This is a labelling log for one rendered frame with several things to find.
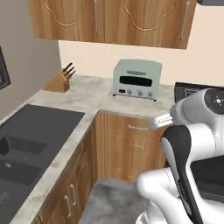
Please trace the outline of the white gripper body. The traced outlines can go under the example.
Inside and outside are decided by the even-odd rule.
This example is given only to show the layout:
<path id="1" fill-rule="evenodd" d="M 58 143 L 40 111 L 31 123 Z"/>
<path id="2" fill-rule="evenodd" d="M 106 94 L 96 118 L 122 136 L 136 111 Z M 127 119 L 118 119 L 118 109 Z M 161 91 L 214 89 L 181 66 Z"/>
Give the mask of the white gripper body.
<path id="1" fill-rule="evenodd" d="M 157 116 L 155 118 L 150 118 L 148 120 L 148 129 L 149 130 L 156 130 L 162 128 L 167 125 L 172 124 L 172 117 L 170 114 L 165 114 L 161 116 Z"/>

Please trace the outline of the black hob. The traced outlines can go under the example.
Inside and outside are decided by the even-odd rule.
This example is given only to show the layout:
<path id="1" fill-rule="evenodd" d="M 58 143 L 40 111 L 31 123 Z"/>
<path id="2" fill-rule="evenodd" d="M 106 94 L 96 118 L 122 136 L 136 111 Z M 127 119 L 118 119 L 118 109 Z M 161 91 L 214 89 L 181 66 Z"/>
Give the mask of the black hob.
<path id="1" fill-rule="evenodd" d="M 217 88 L 221 91 L 224 91 L 224 87 L 220 86 L 211 86 L 211 85 L 203 85 L 203 84 L 195 84 L 195 83 L 187 83 L 187 82 L 176 82 L 174 86 L 174 101 L 178 102 L 182 99 L 192 95 L 194 93 L 199 92 L 200 90 L 207 88 Z"/>

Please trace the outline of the wooden base cupboard door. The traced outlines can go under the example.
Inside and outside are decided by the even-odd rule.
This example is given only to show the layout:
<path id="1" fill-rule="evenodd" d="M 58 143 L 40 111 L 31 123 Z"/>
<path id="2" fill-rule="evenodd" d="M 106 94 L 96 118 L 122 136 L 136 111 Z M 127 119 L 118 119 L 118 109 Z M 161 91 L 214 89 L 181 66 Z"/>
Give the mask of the wooden base cupboard door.
<path id="1" fill-rule="evenodd" d="M 135 182 L 146 171 L 163 168 L 165 154 L 160 137 L 166 127 L 142 131 L 147 120 L 108 114 L 108 177 Z"/>
<path id="2" fill-rule="evenodd" d="M 71 191 L 71 204 L 73 217 L 81 216 L 85 209 L 88 195 L 95 183 L 95 144 L 93 129 L 90 128 L 80 144 L 80 155 L 73 169 L 70 184 L 74 185 L 76 191 L 77 206 L 73 206 L 74 197 Z"/>
<path id="3" fill-rule="evenodd" d="M 68 181 L 57 184 L 47 196 L 38 213 L 38 224 L 73 224 L 73 216 L 67 218 L 68 209 L 64 200 L 65 195 L 69 198 Z"/>

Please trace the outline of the pale green toaster oven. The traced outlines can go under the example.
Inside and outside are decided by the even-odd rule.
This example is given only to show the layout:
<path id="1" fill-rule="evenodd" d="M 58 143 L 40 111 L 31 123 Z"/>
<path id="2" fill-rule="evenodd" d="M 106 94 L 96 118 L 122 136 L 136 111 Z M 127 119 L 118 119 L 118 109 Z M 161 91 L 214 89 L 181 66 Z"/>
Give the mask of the pale green toaster oven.
<path id="1" fill-rule="evenodd" d="M 112 95 L 158 99 L 162 64 L 146 59 L 120 59 L 113 71 Z"/>

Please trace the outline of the black oven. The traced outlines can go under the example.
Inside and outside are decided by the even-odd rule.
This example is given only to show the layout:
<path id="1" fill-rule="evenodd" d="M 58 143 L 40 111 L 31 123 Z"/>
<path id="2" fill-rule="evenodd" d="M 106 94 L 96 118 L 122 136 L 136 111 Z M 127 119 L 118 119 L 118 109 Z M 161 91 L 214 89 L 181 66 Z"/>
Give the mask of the black oven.
<path id="1" fill-rule="evenodd" d="M 191 170 L 200 196 L 224 204 L 224 156 L 192 162 Z"/>

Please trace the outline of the wooden knife block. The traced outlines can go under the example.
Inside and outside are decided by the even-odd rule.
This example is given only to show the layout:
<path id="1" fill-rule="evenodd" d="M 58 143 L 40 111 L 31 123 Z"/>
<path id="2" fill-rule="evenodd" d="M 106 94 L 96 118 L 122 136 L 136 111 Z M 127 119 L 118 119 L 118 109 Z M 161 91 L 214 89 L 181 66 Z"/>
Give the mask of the wooden knife block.
<path id="1" fill-rule="evenodd" d="M 62 72 L 57 72 L 43 87 L 43 90 L 57 93 L 65 93 L 69 88 L 69 80 Z"/>

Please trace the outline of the grey range hood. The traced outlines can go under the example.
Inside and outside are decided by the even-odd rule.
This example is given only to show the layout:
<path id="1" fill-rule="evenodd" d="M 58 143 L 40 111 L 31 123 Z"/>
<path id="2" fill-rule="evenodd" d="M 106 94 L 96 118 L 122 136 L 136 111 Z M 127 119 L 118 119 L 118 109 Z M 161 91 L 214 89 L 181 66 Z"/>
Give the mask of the grey range hood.
<path id="1" fill-rule="evenodd" d="M 224 0 L 197 0 L 197 3 L 205 6 L 224 6 Z"/>

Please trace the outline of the black sink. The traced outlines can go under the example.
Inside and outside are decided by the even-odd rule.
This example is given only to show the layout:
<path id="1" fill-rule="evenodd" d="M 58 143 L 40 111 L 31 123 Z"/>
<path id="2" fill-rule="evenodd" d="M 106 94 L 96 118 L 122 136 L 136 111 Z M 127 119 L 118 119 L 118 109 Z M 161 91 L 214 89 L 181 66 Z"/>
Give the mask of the black sink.
<path id="1" fill-rule="evenodd" d="M 83 116 L 26 104 L 0 124 L 0 224 L 10 224 Z"/>

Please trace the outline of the wooden wall cupboard door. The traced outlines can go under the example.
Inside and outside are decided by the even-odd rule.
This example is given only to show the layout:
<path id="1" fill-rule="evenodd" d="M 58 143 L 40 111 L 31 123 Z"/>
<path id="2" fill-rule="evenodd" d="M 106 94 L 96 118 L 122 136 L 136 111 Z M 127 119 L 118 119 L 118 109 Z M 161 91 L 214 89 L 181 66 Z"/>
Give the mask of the wooden wall cupboard door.
<path id="1" fill-rule="evenodd" d="M 126 46 L 186 49 L 197 0 L 190 0 L 184 38 L 179 39 L 186 0 L 105 0 L 105 41 Z"/>
<path id="2" fill-rule="evenodd" d="M 104 41 L 103 1 L 98 0 L 99 35 L 94 0 L 28 0 L 34 37 L 80 42 Z"/>

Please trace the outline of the dark window frame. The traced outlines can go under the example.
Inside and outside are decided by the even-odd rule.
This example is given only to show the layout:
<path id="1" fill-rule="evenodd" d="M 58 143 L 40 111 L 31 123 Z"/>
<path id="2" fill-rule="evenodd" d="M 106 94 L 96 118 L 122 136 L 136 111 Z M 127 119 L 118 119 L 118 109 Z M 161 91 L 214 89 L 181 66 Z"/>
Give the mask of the dark window frame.
<path id="1" fill-rule="evenodd" d="M 9 76 L 7 66 L 4 60 L 2 47 L 0 46 L 0 90 L 6 88 L 10 84 L 11 84 L 11 78 Z"/>

